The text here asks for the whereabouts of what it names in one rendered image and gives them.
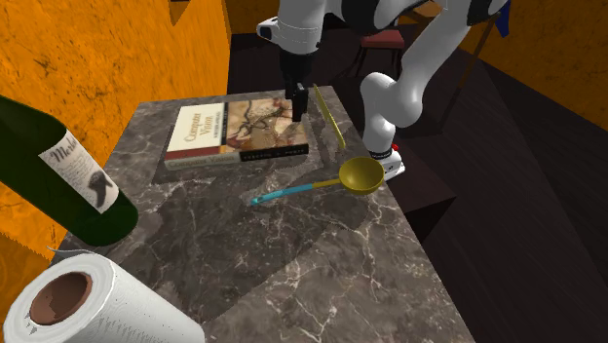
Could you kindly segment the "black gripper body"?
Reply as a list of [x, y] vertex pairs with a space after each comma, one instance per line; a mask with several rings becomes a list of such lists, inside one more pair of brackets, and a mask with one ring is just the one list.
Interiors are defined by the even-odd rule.
[[280, 49], [280, 69], [285, 81], [285, 89], [293, 91], [298, 83], [311, 73], [314, 53], [298, 55]]

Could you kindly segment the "yellow knife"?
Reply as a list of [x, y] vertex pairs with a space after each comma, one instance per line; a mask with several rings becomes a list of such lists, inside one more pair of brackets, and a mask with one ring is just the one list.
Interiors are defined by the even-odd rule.
[[319, 109], [321, 110], [321, 113], [323, 114], [323, 118], [333, 129], [337, 142], [338, 142], [338, 146], [340, 148], [344, 149], [346, 147], [345, 139], [344, 139], [337, 123], [335, 122], [333, 116], [331, 115], [331, 113], [326, 105], [326, 102], [323, 99], [323, 96], [320, 92], [319, 87], [316, 84], [314, 84], [313, 87], [315, 90], [315, 96], [316, 96], [316, 99], [317, 99], [317, 102], [319, 105]]

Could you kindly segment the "cream and brown hardcover book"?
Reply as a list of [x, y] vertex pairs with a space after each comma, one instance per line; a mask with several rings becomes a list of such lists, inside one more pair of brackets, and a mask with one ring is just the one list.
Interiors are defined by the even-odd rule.
[[274, 97], [181, 107], [164, 162], [176, 171], [308, 152], [291, 101]]

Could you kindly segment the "chair with red seat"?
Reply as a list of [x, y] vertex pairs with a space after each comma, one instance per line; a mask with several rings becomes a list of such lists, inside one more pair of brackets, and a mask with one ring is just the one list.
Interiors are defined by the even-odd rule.
[[371, 36], [364, 36], [360, 40], [360, 48], [356, 54], [354, 65], [355, 75], [358, 76], [369, 50], [387, 50], [392, 55], [392, 65], [396, 76], [401, 73], [401, 57], [405, 51], [405, 42], [398, 29], [385, 29]]

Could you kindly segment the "dark robot stand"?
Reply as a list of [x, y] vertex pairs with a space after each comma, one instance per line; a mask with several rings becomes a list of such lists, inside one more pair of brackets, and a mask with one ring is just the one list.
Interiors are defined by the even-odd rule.
[[403, 140], [395, 139], [405, 171], [388, 181], [399, 207], [423, 243], [456, 199], [456, 194]]

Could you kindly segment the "dark green wine bottle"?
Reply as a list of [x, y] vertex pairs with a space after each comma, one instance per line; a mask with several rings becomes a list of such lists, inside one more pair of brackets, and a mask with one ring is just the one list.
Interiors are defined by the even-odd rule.
[[0, 95], [0, 182], [84, 243], [114, 244], [138, 211], [55, 117]]

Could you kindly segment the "white paper towel roll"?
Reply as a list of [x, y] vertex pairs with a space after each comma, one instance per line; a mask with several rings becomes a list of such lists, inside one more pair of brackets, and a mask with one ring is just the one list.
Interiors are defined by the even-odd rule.
[[199, 324], [110, 259], [56, 255], [11, 305], [5, 343], [206, 343]]

